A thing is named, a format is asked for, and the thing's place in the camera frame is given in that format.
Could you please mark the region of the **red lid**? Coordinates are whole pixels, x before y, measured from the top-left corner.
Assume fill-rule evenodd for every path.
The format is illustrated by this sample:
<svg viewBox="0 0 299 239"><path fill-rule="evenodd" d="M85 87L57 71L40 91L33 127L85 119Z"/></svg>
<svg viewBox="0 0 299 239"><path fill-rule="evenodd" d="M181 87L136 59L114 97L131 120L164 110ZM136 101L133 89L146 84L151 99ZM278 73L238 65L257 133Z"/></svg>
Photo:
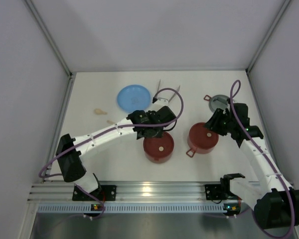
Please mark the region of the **red lid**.
<svg viewBox="0 0 299 239"><path fill-rule="evenodd" d="M174 140L173 137L168 133L164 132L160 138L145 138L143 140L143 149L145 150L174 150Z"/></svg>
<svg viewBox="0 0 299 239"><path fill-rule="evenodd" d="M188 138L194 141L212 140L218 141L219 135L204 127L204 122L194 124L189 131Z"/></svg>

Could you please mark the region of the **long metal tongs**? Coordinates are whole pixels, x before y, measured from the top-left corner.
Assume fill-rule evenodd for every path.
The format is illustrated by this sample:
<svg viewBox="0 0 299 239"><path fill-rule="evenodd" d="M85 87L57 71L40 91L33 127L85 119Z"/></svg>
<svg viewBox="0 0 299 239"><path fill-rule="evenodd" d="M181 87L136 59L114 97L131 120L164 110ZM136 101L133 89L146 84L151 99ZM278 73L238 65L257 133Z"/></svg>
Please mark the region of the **long metal tongs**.
<svg viewBox="0 0 299 239"><path fill-rule="evenodd" d="M163 99L163 100L165 100L166 102L168 102L168 104L169 104L169 103L171 103L171 101L173 100L173 98L176 96L176 92L179 92L181 86L179 85L176 89L173 90L173 95L172 95L169 99L159 98L159 97L158 97L159 92L160 92L160 87L161 87L161 79L159 79L159 82L158 82L158 85L157 85L157 89L156 89L156 93L155 93L155 95L154 95L154 97L153 97L153 102L154 102L155 99L156 99L156 100L161 100L161 99Z"/></svg>

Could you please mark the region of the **red steel bowl with handle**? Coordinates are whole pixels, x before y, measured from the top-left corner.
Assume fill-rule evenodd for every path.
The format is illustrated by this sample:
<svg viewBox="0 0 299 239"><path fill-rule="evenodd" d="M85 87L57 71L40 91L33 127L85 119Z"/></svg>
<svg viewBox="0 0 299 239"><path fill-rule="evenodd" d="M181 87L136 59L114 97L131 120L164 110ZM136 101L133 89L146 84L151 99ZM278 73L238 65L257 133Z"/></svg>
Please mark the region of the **red steel bowl with handle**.
<svg viewBox="0 0 299 239"><path fill-rule="evenodd" d="M193 158L195 154L210 153L217 145L218 141L212 141L212 140L194 141L188 138L187 143L189 146L189 150L186 152L186 155L190 158Z"/></svg>

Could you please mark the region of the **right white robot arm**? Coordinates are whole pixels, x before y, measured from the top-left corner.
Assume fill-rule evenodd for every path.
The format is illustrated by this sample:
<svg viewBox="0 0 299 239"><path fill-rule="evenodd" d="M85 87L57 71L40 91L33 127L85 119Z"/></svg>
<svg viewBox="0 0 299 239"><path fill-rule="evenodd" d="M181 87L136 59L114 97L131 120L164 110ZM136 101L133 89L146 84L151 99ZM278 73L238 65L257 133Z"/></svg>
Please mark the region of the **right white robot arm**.
<svg viewBox="0 0 299 239"><path fill-rule="evenodd" d="M248 106L234 103L228 109L216 109L205 128L221 136L230 134L249 160L260 184L252 186L241 173L225 174L220 179L223 195L241 198L264 230L298 226L299 190L278 169L259 127L250 125Z"/></svg>

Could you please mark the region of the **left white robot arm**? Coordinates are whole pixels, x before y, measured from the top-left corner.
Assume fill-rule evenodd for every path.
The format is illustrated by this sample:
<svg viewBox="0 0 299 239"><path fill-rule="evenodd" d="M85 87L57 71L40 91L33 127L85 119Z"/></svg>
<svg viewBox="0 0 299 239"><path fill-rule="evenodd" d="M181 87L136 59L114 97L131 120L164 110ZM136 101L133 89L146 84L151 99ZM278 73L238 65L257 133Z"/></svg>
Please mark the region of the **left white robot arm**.
<svg viewBox="0 0 299 239"><path fill-rule="evenodd" d="M164 128L175 121L177 117L168 105L154 104L153 110L136 110L103 130L77 137L61 136L55 156L64 182L74 183L87 193L99 192L97 177L85 166L88 160L124 141L161 138Z"/></svg>

